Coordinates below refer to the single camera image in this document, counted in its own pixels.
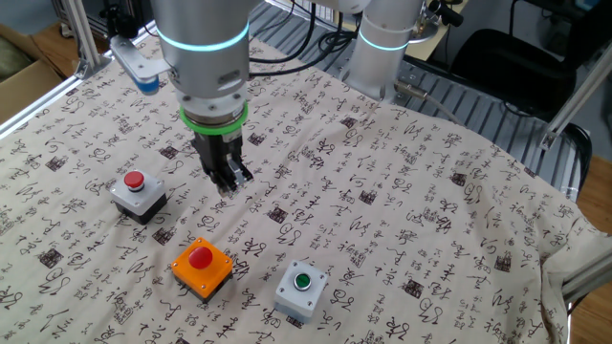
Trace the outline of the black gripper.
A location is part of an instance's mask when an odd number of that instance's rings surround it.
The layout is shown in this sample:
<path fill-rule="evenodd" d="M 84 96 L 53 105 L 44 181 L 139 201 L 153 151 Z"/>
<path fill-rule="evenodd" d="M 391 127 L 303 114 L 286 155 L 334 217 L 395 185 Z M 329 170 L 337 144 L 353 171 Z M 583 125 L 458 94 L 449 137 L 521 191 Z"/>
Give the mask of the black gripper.
<path fill-rule="evenodd" d="M 242 163 L 242 143 L 241 131 L 215 136 L 195 133 L 191 141 L 203 170 L 221 196 L 239 191 L 253 179 L 252 173 Z"/>

